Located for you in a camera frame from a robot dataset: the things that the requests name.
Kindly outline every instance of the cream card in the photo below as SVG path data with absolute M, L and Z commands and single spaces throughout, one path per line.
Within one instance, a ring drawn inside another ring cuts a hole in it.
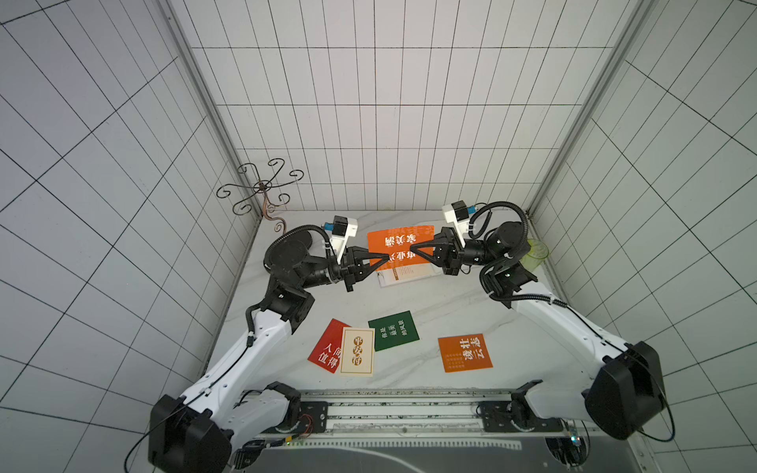
M 339 372 L 347 376 L 373 376 L 374 340 L 374 328 L 344 327 Z

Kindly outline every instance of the red card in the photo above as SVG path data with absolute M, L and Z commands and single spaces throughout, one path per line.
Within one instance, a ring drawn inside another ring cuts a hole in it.
M 343 327 L 349 327 L 349 325 L 339 322 L 337 319 L 332 319 L 307 359 L 325 370 L 336 373 L 341 361 L 341 330 Z

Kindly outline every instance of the white tiled wall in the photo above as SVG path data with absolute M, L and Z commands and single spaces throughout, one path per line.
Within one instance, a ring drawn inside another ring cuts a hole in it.
M 239 153 L 303 170 L 309 210 L 527 207 L 636 4 L 171 2 Z
M 155 4 L 51 3 L 0 8 L 0 462 L 120 471 L 203 368 L 255 221 L 214 194 L 235 165 Z
M 660 1 L 534 214 L 572 304 L 660 354 L 665 473 L 757 464 L 756 8 Z

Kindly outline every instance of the metal frame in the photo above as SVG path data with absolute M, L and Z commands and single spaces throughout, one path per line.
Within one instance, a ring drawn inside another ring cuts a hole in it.
M 583 107 L 581 107 L 581 111 L 578 113 L 578 117 L 576 117 L 568 131 L 568 135 L 566 135 L 565 139 L 562 141 L 557 157 L 552 162 L 550 170 L 547 172 L 547 177 L 541 183 L 539 191 L 536 193 L 533 203 L 531 203 L 531 209 L 536 209 L 544 199 L 544 196 L 547 194 L 547 189 L 552 185 L 557 176 L 557 172 L 565 163 L 565 160 L 568 159 L 571 151 L 573 151 L 573 147 L 578 141 L 578 137 L 581 136 L 581 133 L 589 123 L 591 116 L 597 109 L 597 105 L 602 101 L 605 92 L 615 78 L 615 75 L 618 73 L 620 65 L 623 63 L 628 51 L 631 49 L 631 45 L 639 35 L 639 32 L 646 23 L 646 19 L 649 17 L 657 1 L 658 0 L 638 0 L 623 32 L 620 34 L 618 41 L 612 48 L 610 58 L 602 68 L 602 72 L 597 77 L 597 81 L 591 87 L 589 95 L 587 96 Z

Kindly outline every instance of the green card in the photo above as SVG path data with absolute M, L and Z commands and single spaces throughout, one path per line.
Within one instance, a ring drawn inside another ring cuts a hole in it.
M 375 350 L 381 351 L 397 345 L 420 340 L 416 324 L 410 311 L 368 321 L 370 328 L 376 329 Z

